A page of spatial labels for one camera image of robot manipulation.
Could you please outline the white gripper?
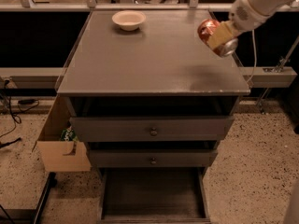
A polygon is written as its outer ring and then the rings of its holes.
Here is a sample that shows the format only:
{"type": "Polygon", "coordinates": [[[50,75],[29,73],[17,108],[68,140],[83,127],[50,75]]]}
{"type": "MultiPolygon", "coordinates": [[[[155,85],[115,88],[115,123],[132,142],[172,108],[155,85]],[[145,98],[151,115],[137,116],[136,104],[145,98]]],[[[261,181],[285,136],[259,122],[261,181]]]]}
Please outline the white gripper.
{"type": "Polygon", "coordinates": [[[235,0],[229,12],[229,21],[222,21],[207,40],[214,50],[240,33],[251,31],[263,24],[271,15],[265,0],[235,0]]]}

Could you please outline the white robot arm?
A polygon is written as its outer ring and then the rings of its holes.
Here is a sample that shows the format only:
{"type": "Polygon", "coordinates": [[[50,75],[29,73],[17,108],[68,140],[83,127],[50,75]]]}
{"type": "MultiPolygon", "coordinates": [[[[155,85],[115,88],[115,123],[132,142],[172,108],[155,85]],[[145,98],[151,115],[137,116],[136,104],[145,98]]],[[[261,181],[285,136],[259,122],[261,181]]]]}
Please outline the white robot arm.
{"type": "Polygon", "coordinates": [[[222,21],[207,45],[215,50],[242,33],[265,23],[277,10],[294,0],[235,0],[229,12],[229,20],[222,21]]]}

